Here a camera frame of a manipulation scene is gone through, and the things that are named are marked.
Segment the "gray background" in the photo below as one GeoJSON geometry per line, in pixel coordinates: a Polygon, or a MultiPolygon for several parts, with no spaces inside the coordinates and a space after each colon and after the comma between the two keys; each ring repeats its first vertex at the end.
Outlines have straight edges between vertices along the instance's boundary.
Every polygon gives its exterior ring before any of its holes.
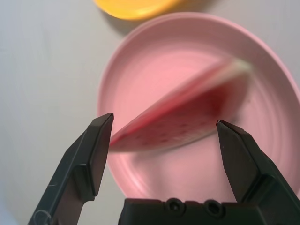
{"type": "MultiPolygon", "coordinates": [[[[244,26],[300,84],[300,1],[199,1],[186,10],[244,26]]],[[[137,25],[102,13],[92,0],[0,0],[0,193],[19,224],[28,222],[64,151],[96,116],[102,72],[137,25]]],[[[79,224],[117,224],[123,200],[106,168],[79,224]]]]}

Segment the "screw hole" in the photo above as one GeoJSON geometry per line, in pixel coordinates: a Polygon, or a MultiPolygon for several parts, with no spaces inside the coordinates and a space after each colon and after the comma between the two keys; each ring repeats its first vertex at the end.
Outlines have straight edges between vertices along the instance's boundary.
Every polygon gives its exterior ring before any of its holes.
{"type": "Polygon", "coordinates": [[[206,211],[213,217],[220,218],[224,215],[225,211],[223,206],[215,200],[208,200],[204,203],[206,211]]]}
{"type": "Polygon", "coordinates": [[[213,214],[219,214],[219,212],[221,210],[219,208],[219,206],[217,204],[215,204],[214,202],[208,204],[208,209],[213,214]]]}

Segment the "red watermelon flesh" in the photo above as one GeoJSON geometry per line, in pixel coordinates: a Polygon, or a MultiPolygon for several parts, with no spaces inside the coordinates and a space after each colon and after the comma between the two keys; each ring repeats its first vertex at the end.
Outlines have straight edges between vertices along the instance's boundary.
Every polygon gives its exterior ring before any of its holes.
{"type": "Polygon", "coordinates": [[[249,86],[251,67],[231,59],[199,73],[157,101],[111,137],[110,151],[169,149],[215,131],[232,119],[249,86]]]}

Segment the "yellow plate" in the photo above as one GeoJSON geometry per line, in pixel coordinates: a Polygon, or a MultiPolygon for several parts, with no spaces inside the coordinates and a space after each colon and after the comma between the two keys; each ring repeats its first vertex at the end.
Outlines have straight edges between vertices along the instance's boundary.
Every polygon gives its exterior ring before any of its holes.
{"type": "Polygon", "coordinates": [[[182,0],[94,0],[108,14],[124,20],[140,20],[160,14],[182,0]]]}

